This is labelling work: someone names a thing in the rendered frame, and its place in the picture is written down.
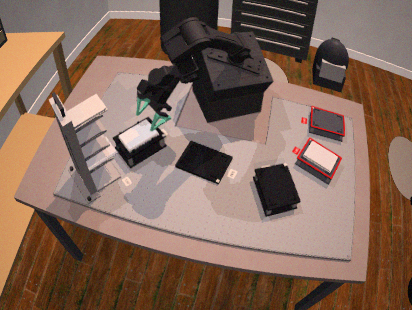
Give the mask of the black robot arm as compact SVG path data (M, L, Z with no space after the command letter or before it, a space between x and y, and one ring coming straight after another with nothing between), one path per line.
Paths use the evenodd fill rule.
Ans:
M178 36L180 34L185 41L181 36ZM210 49L207 57L210 59L255 74L261 72L263 59L250 54L251 49L241 34L228 34L212 29L196 17L183 20L163 34L160 40L166 47L167 55L173 66L164 65L161 68L152 69L148 80L142 79L140 81L137 86L137 97L142 100L151 97L156 103L164 104L171 93L168 89L174 90L179 80L184 84L197 80L200 71L196 67L192 55L208 47ZM165 86L167 90L162 86Z

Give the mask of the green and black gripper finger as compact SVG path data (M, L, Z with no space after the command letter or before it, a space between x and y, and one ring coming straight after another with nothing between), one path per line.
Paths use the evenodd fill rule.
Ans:
M163 117L163 118L162 118ZM159 119L162 119L156 126L155 124L157 123L157 121ZM156 128L158 128L160 125L164 124L165 122L171 120L171 117L164 117L164 116L159 116L157 113L155 113L152 124L151 124L151 128L150 131L154 131Z
M145 101L145 103L144 103L143 107L142 107L141 110L140 110L141 101ZM142 100L142 99L139 99L139 98L137 97L137 110L136 110L136 115L137 115L137 116L139 116L139 115L145 110L145 108L148 106L148 104L150 103L150 101L151 101L151 100L150 100L149 98L146 98L146 99ZM140 110L140 111L139 111L139 110Z

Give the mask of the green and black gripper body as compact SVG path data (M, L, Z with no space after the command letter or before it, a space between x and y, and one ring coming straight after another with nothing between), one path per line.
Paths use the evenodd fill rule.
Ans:
M168 91L171 91L171 93L169 94L168 98L170 97L170 95L172 94L173 90L168 89ZM151 97L148 97L151 101L148 104L159 116L164 116L164 117L168 117L169 115L165 112L161 112L161 110L163 108L165 108L167 111L171 111L172 107L166 103L166 101L168 100L168 98L166 99L166 101L164 102L164 104L160 104L160 103L156 103Z

